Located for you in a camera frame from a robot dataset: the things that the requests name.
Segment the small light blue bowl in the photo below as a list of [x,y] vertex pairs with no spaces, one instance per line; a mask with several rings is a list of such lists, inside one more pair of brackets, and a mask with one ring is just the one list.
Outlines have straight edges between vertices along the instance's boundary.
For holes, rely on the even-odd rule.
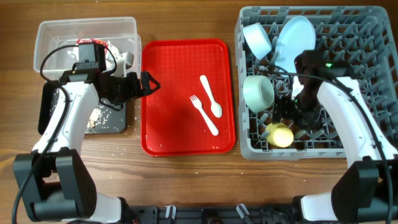
[[243,34],[248,47],[257,59],[262,60],[271,52],[271,41],[260,23],[244,27]]

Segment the white napkin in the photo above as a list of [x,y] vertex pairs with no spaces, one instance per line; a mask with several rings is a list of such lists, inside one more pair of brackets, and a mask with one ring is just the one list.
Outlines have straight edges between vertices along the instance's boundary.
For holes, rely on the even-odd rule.
[[113,73],[116,71],[116,59],[115,57],[121,54],[119,49],[115,47],[114,45],[111,44],[110,41],[107,41],[109,44],[109,47],[107,51],[105,52],[105,64],[106,64],[106,70],[103,71],[102,73],[109,73],[111,76],[113,76]]

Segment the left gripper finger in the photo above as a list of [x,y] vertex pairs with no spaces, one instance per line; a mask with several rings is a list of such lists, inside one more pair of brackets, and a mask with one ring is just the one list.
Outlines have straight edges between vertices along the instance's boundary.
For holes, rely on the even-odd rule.
[[151,83],[155,83],[154,78],[148,71],[141,72],[141,85],[150,86]]
[[159,82],[145,82],[142,83],[142,96],[149,96],[160,89]]

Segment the white plastic spoon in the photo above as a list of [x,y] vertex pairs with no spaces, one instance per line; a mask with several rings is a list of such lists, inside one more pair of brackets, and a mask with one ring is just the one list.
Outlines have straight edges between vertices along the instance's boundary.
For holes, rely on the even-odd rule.
[[201,81],[201,84],[202,84],[206,94],[209,97],[209,100],[211,101],[211,112],[213,113],[213,115],[216,118],[221,118],[222,115],[223,115],[222,107],[221,107],[221,105],[219,103],[217,103],[215,101],[213,93],[212,93],[212,90],[211,90],[211,87],[210,87],[210,84],[209,84],[209,81],[208,81],[206,75],[201,75],[200,76],[200,81]]

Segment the white plastic fork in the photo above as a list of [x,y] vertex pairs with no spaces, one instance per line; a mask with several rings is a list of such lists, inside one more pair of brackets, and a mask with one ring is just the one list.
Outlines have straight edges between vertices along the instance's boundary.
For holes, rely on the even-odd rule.
[[214,136],[219,135],[218,128],[215,126],[215,124],[212,122],[212,120],[208,117],[208,115],[205,113],[203,109],[203,105],[200,101],[200,99],[196,95],[190,96],[190,101],[192,102],[193,106],[200,112],[202,115],[206,125],[208,126],[208,129],[210,130],[210,133]]

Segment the mint green bowl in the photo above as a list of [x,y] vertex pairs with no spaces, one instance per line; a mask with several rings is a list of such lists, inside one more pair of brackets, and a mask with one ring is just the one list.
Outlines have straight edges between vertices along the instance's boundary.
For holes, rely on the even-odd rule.
[[247,76],[243,83],[243,97],[248,108],[258,113],[274,104],[274,87],[266,76]]

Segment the light blue plate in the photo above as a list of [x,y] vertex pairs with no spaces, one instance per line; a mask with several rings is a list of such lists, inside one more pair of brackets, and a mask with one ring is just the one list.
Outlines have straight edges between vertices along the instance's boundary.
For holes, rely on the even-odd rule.
[[303,16],[293,17],[277,38],[275,65],[288,73],[296,73],[295,58],[304,50],[314,50],[315,43],[315,29],[312,23]]

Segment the yellow cup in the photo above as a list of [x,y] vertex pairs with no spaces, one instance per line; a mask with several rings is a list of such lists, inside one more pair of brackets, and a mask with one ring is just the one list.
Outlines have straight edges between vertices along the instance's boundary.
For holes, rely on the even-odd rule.
[[267,126],[266,140],[273,146],[288,147],[294,141],[293,132],[284,123],[271,123]]

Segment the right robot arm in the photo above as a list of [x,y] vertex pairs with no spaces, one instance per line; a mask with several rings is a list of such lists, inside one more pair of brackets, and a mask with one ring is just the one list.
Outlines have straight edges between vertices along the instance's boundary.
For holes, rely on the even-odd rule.
[[294,59],[303,90],[279,97],[273,121],[314,125],[324,108],[342,143],[348,170],[330,192],[296,197],[298,217],[308,222],[361,223],[397,219],[397,149],[383,135],[345,61],[327,62],[316,50]]

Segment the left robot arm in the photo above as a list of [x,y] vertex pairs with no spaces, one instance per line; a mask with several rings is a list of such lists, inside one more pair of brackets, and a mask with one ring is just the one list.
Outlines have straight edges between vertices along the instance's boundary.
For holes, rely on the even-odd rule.
[[99,194],[80,149],[93,110],[103,105],[119,111],[125,102],[149,96],[160,83],[147,71],[122,77],[107,69],[107,46],[78,44],[78,61],[59,80],[47,80],[58,90],[57,105],[28,154],[13,163],[19,191],[14,206],[25,206],[33,222],[138,223],[138,216],[122,197]]

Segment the food scraps and rice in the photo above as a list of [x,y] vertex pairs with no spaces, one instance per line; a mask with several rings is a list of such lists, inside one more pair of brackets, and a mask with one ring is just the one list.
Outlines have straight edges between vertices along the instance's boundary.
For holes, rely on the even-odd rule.
[[50,95],[52,113],[44,136],[82,139],[85,134],[121,133],[126,128],[126,112],[112,110],[102,102],[98,108],[89,88],[79,95],[68,95],[57,88]]

